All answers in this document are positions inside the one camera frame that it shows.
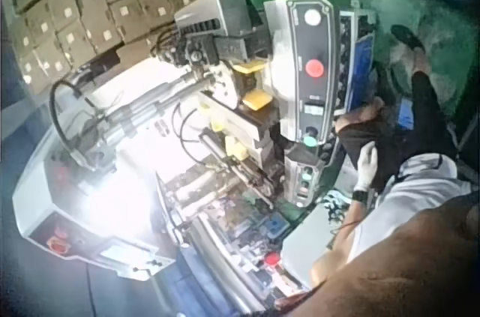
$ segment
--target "wristwatch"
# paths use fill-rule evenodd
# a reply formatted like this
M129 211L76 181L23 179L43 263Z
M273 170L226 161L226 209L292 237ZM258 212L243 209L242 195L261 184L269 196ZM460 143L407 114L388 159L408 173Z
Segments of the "wristwatch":
M365 191L353 191L352 200L367 205L368 192Z

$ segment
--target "white shirt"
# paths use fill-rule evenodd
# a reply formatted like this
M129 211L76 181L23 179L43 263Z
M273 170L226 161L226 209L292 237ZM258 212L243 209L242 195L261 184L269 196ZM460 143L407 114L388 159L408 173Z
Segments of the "white shirt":
M392 176L373 210L354 230L347 263L390 236L415 214L472 192L469 182L457 179L457 166L447 156L421 154L400 167L401 182Z

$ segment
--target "white glove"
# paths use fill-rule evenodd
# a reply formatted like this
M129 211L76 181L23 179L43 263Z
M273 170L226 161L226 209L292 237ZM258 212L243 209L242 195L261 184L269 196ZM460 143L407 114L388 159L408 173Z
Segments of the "white glove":
M378 168L378 152L375 141L369 142L361 148L357 165L359 167L358 180L353 190L368 192Z

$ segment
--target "black shoe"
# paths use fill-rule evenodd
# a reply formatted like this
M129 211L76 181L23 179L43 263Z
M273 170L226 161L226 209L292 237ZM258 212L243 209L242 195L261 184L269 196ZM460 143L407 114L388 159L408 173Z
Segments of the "black shoe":
M425 52L425 48L423 47L423 43L416 37L412 30L408 27L403 25L393 25L390 29L391 34L395 36L397 40L401 43L406 44L410 49L414 50L415 48L419 47Z

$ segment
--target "person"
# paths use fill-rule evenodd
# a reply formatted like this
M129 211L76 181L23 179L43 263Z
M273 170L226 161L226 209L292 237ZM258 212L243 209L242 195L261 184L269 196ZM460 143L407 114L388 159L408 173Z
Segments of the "person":
M279 301L259 316L468 316L478 312L479 193L460 181L419 39L392 34L414 51L413 131L384 134L379 98L337 120L340 141L358 170L352 204L331 251L311 269L311 292ZM367 214L368 190L380 192Z

